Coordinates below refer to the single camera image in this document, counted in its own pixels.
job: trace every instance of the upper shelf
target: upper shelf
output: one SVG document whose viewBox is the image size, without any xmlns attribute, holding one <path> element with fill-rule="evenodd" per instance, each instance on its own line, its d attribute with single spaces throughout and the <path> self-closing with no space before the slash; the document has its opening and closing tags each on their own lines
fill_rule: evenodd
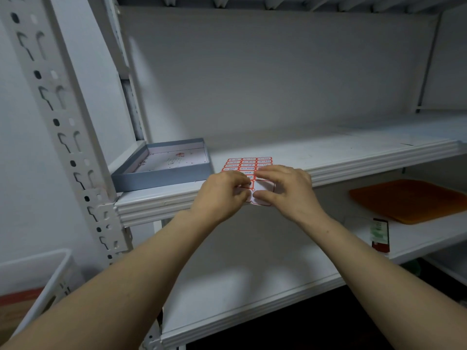
<svg viewBox="0 0 467 350">
<path fill-rule="evenodd" d="M 272 157 L 301 168 L 313 186 L 411 166 L 462 153 L 457 140 L 403 133 L 301 126 L 205 138 L 214 171 L 229 158 Z M 123 193 L 115 209 L 125 227 L 173 217 L 188 209 L 202 182 Z"/>
<path fill-rule="evenodd" d="M 315 190 L 323 208 L 369 243 L 370 220 L 348 190 L 397 172 Z M 390 221 L 389 259 L 404 263 L 467 238 L 467 212 L 402 225 Z M 175 347 L 344 284 L 335 266 L 294 223 L 270 207 L 245 206 L 190 258 L 164 306 L 161 339 Z"/>
<path fill-rule="evenodd" d="M 118 0 L 123 6 L 436 14 L 466 0 Z"/>
</svg>

